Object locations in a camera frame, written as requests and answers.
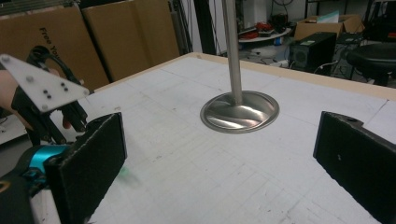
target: steel rod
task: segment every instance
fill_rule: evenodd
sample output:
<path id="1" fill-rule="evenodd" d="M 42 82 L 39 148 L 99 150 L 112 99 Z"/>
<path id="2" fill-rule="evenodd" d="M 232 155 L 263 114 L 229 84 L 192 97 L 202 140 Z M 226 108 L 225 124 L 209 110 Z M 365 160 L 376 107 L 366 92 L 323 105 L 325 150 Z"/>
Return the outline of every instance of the steel rod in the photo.
<path id="1" fill-rule="evenodd" d="M 242 85 L 239 64 L 238 33 L 236 32 L 235 0 L 222 0 L 231 92 L 235 105 L 241 105 Z"/>

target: computer tower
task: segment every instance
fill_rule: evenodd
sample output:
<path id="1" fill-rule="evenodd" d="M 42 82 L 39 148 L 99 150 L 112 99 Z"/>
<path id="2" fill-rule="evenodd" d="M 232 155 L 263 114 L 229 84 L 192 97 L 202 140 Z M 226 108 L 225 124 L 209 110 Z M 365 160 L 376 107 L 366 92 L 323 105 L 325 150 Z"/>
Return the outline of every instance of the computer tower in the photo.
<path id="1" fill-rule="evenodd" d="M 347 62 L 347 55 L 357 48 L 363 40 L 362 33 L 341 33 L 335 42 L 332 60 L 332 77 L 352 79 L 353 66 Z"/>
<path id="2" fill-rule="evenodd" d="M 329 76 L 336 33 L 317 32 L 290 45 L 290 69 Z"/>

